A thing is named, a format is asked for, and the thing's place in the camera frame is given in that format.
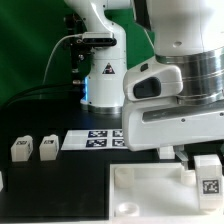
white box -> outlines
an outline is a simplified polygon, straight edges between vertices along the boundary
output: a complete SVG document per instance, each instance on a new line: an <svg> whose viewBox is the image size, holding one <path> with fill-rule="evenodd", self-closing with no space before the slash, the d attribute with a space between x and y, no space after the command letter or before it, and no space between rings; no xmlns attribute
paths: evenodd
<svg viewBox="0 0 224 224"><path fill-rule="evenodd" d="M157 149L160 159L175 159L173 146L166 146Z"/></svg>
<svg viewBox="0 0 224 224"><path fill-rule="evenodd" d="M217 155L195 156L195 171L201 210L223 212L222 164Z"/></svg>
<svg viewBox="0 0 224 224"><path fill-rule="evenodd" d="M29 135L19 137L11 147L11 155L13 162L28 161L33 151L33 138Z"/></svg>
<svg viewBox="0 0 224 224"><path fill-rule="evenodd" d="M55 160L59 151L58 136L51 135L43 138L40 145L40 160Z"/></svg>
<svg viewBox="0 0 224 224"><path fill-rule="evenodd" d="M129 188L116 186L115 170L127 167L134 169L134 184ZM223 213L208 215L199 209L196 184L182 183L182 175L185 175L183 171L184 168L180 163L110 165L110 222L116 224L223 224ZM126 206L123 214L117 215L119 206L125 204L133 206L129 208Z"/></svg>

white housing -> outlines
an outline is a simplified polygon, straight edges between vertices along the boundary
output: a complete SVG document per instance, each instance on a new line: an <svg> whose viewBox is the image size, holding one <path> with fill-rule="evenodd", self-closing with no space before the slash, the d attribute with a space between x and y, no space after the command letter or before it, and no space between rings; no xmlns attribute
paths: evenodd
<svg viewBox="0 0 224 224"><path fill-rule="evenodd" d="M147 0L155 52L182 56L224 46L223 0Z"/></svg>

white platform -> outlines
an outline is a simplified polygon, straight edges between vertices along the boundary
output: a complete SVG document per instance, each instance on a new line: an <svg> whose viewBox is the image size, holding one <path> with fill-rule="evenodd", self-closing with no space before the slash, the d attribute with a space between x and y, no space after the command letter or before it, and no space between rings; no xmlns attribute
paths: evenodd
<svg viewBox="0 0 224 224"><path fill-rule="evenodd" d="M68 131L61 150L127 149L121 129Z"/></svg>
<svg viewBox="0 0 224 224"><path fill-rule="evenodd" d="M119 188L115 185L118 167L134 169L134 185ZM125 164L110 167L110 220L119 223L213 223L224 216L205 215L199 210L196 184L186 186L181 182L182 166L179 163ZM117 207L125 202L139 206L139 217L115 217Z"/></svg>

black cable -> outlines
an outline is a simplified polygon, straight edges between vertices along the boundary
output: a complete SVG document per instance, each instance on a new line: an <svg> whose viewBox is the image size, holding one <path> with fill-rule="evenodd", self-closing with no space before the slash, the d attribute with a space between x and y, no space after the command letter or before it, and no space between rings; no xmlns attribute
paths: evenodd
<svg viewBox="0 0 224 224"><path fill-rule="evenodd" d="M1 110L4 110L5 108L7 108L11 103L13 103L14 101L23 98L23 97L28 97L28 96L32 96L32 95L40 95L40 94L52 94L53 92L45 92L45 93L33 93L33 94L28 94L37 90L43 90L43 89L50 89L50 88L57 88L57 87L63 87L63 86L72 86L71 83L64 83L64 84L50 84L50 85L41 85L41 86L36 86L27 90L24 90L20 93L17 93L16 95L12 96L11 98L9 98L5 103L3 103L3 105L1 106Z"/></svg>

cable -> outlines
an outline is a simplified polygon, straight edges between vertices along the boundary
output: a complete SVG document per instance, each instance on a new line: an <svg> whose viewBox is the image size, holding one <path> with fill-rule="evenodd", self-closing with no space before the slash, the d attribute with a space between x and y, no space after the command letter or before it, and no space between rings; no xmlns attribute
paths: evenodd
<svg viewBox="0 0 224 224"><path fill-rule="evenodd" d="M72 92L72 90L62 90L62 91L54 91L54 92L43 92L41 94L47 95L47 94L55 94L55 93L67 93L67 92ZM37 96L39 94L40 93L30 93L30 94L26 94L26 95L23 95L23 96L18 96L17 99L20 99L20 98L23 98L23 97L29 97L29 96Z"/></svg>
<svg viewBox="0 0 224 224"><path fill-rule="evenodd" d="M53 56L55 54L55 51L57 50L58 46L61 44L62 41L66 40L66 39L69 39L69 38L72 38L72 37L82 37L82 34L74 34L74 35L65 36L62 39L60 39L57 42L57 44L54 46L54 48L53 48L53 50L51 52L51 55L50 55L50 57L48 59L48 63L47 63L46 69L45 69L42 85L44 85L45 82L46 82L48 70L49 70L49 67L50 67L50 64L51 64L51 60L52 60L52 58L53 58Z"/></svg>
<svg viewBox="0 0 224 224"><path fill-rule="evenodd" d="M148 41L149 41L149 43L150 43L150 45L151 45L153 51L155 51L154 45L153 45L153 43L152 43L152 40L151 40L151 38L150 38L150 36L149 36L147 30L144 29L144 32L145 32L145 35L146 35L146 37L147 37L147 39L148 39Z"/></svg>
<svg viewBox="0 0 224 224"><path fill-rule="evenodd" d="M51 84L51 85L41 85L41 86L37 86L37 87L33 87L27 90L24 90L20 93L17 93L16 95L12 96L11 98L9 98L2 106L1 106L1 110L4 110L6 107L8 107L11 103L13 103L14 101L18 100L19 98L23 98L23 97L27 97L27 96L31 96L32 94L28 94L30 92L34 92L37 90L43 90L43 89L49 89L49 88L57 88L57 87L63 87L63 86L72 86L71 83L64 83L64 84ZM47 92L45 93L33 93L33 95L39 95L39 94L48 94Z"/></svg>

